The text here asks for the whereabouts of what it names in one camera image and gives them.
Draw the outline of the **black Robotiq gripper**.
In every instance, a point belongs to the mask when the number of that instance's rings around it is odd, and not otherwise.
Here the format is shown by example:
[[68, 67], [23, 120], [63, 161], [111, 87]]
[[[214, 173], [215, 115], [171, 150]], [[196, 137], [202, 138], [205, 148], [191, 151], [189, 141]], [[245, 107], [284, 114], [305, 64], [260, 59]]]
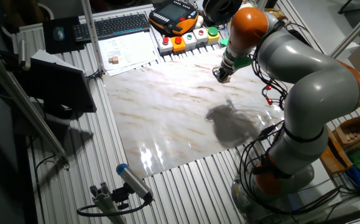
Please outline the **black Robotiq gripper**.
[[219, 83], [230, 82], [230, 79], [234, 73], [233, 70], [224, 67], [214, 67], [212, 72]]

